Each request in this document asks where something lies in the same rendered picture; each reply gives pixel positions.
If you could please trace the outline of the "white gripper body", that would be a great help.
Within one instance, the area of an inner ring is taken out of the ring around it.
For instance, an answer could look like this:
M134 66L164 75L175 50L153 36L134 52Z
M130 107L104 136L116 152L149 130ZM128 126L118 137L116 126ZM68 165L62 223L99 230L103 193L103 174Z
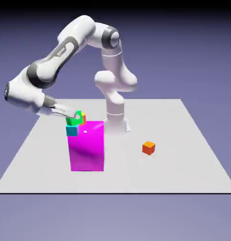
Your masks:
M68 117L68 118L74 118L76 116L76 110L62 105L62 104L55 104L51 107L52 112L55 115L59 115L59 116L64 116L64 117Z

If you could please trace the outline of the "small green cube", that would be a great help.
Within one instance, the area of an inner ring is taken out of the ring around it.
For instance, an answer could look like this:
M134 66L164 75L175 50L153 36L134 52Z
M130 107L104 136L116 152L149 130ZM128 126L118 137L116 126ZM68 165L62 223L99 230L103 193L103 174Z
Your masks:
M79 119L79 120L75 119L75 117L74 117L74 118L68 118L68 117L66 117L66 123L67 123L67 125L74 126L74 125L80 125L80 124L82 123L83 120L82 120L82 116L81 116L81 111L77 110L77 111L76 111L76 115L77 115L77 114L80 115L80 119Z

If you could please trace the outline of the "small cyan cube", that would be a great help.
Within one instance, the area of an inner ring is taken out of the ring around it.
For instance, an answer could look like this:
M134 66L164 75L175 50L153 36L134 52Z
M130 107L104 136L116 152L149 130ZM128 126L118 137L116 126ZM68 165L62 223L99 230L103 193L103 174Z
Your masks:
M79 125L66 125L66 135L68 137L76 137L79 134Z

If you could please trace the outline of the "large magenta box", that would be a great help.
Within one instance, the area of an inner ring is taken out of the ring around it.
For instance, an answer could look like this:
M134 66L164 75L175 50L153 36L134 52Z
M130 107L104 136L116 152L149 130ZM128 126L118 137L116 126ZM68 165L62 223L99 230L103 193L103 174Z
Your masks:
M70 166L72 171L104 170L104 122L87 121L79 125L79 134L68 137Z

